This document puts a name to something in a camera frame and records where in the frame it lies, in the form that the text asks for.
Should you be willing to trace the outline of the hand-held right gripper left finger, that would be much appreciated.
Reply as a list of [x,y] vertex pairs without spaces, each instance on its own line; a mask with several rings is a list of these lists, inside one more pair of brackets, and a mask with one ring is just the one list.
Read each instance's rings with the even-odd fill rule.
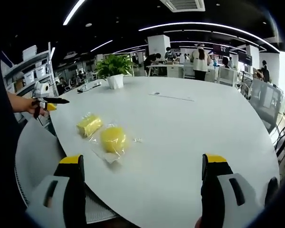
[[83,155],[63,158],[33,190],[26,217],[34,228],[85,228]]

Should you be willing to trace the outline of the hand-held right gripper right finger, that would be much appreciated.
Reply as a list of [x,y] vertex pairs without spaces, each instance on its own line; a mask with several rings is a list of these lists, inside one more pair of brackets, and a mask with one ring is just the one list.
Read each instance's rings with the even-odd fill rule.
[[212,154],[202,156],[201,202],[203,228],[246,228],[264,209],[250,183]]

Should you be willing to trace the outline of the person's left hand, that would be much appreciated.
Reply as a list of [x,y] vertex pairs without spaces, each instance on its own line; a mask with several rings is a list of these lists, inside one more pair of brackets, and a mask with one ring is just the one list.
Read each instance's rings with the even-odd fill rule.
[[20,112],[32,114],[35,119],[39,116],[47,116],[48,112],[41,108],[39,100],[35,98],[21,98]]

